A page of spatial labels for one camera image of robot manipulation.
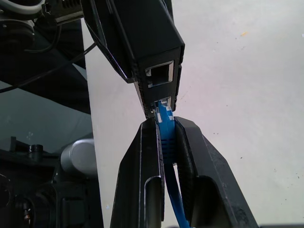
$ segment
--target port opening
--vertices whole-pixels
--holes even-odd
[[[148,88],[159,86],[173,81],[174,61],[162,63],[145,70]]]

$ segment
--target blue cable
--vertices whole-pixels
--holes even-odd
[[[186,220],[181,194],[176,181],[173,163],[176,162],[175,122],[170,105],[157,103],[155,118],[161,134],[161,149],[164,161],[165,179],[173,211],[180,228],[190,228]]]

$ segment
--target gray cylindrical part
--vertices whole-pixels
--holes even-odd
[[[93,139],[81,139],[67,146],[61,154],[61,166],[71,175],[97,177],[97,164]]]

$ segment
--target black cable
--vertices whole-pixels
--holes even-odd
[[[26,49],[26,50],[24,50],[24,52],[31,53],[31,54],[41,54],[41,53],[46,53],[46,52],[54,49],[59,42],[61,30],[62,30],[61,25],[57,26],[53,42],[51,43],[50,46],[43,48],[43,49],[39,49],[39,50]]]
[[[8,92],[8,91],[11,91],[11,90],[14,90],[14,89],[17,89],[17,88],[21,88],[21,87],[26,86],[29,83],[32,83],[32,82],[34,82],[34,81],[36,81],[36,80],[38,80],[38,79],[40,79],[42,77],[51,75],[51,74],[55,73],[56,71],[59,71],[59,70],[65,68],[66,66],[79,61],[80,59],[82,59],[87,53],[89,53],[95,47],[96,47],[96,43],[93,43],[83,53],[81,53],[80,55],[76,56],[75,58],[71,59],[70,61],[68,61],[68,62],[66,62],[66,63],[64,63],[64,64],[62,64],[62,65],[60,65],[60,66],[58,66],[58,67],[56,67],[54,69],[51,69],[51,70],[49,70],[47,72],[44,72],[44,73],[41,73],[39,75],[33,76],[33,77],[31,77],[31,78],[29,78],[29,79],[27,79],[27,80],[25,80],[25,81],[23,81],[21,83],[18,83],[16,85],[12,85],[12,86],[6,87],[4,89],[0,89],[0,94]]]

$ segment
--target empty ethernet port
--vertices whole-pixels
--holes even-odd
[[[148,88],[159,86],[173,81],[174,61],[162,63],[145,70]]]

